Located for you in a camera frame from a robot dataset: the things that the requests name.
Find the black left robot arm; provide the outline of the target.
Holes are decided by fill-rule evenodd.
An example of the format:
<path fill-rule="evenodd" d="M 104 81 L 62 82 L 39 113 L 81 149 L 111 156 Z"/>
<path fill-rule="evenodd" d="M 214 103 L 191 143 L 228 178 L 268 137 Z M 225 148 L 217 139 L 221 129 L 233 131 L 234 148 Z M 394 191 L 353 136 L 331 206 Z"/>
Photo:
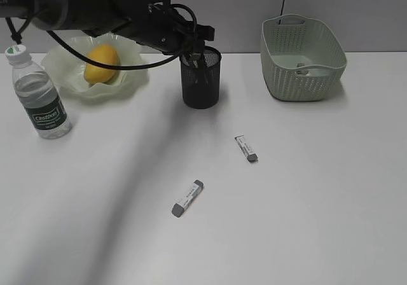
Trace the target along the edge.
<path fill-rule="evenodd" d="M 1 17 L 21 18 L 43 31 L 117 34 L 165 55 L 195 52 L 214 40 L 214 28 L 179 14 L 171 0 L 1 0 Z"/>

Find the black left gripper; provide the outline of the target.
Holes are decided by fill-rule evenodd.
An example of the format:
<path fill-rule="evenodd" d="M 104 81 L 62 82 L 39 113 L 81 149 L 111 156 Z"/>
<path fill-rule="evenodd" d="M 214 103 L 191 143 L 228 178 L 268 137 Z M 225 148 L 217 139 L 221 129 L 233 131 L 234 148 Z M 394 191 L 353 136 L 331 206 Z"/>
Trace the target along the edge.
<path fill-rule="evenodd" d="M 199 53 L 214 41 L 215 30 L 200 25 L 194 11 L 183 4 L 139 4 L 127 7 L 127 38 L 165 55 Z"/>

